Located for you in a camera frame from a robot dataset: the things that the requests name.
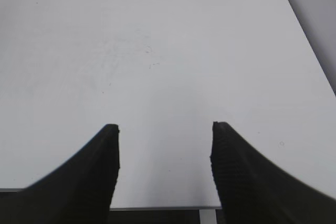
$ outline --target white tabletop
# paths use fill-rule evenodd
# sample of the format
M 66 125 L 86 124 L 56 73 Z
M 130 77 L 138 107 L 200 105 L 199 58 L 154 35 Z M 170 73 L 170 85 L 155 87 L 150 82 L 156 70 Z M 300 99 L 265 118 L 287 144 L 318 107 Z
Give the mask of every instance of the white tabletop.
M 287 0 L 0 0 L 0 188 L 120 125 L 112 207 L 219 206 L 212 122 L 336 197 L 336 100 Z

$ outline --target white table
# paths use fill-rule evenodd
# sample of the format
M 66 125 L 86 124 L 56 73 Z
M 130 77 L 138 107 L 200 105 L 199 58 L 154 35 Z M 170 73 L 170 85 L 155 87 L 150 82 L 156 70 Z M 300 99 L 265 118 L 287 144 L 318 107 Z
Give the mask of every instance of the white table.
M 0 0 L 0 188 L 120 125 L 112 207 L 219 206 L 212 122 L 336 197 L 336 100 L 287 0 Z

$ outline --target gray wall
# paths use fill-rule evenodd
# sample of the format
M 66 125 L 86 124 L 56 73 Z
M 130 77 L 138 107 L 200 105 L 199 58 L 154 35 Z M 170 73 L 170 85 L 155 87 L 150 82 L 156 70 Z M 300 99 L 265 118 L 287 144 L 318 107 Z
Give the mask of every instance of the gray wall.
M 289 0 L 334 92 L 336 0 Z

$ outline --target textured rubber pad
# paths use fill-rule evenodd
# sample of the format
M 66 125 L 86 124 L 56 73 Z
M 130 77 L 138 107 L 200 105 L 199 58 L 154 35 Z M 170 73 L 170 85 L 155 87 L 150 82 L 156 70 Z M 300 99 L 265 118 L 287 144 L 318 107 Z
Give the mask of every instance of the textured rubber pad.
M 117 125 L 106 125 L 50 175 L 1 199 L 0 223 L 106 223 L 120 167 L 118 136 Z
M 213 125 L 211 163 L 227 224 L 335 224 L 336 201 L 295 179 L 229 124 Z

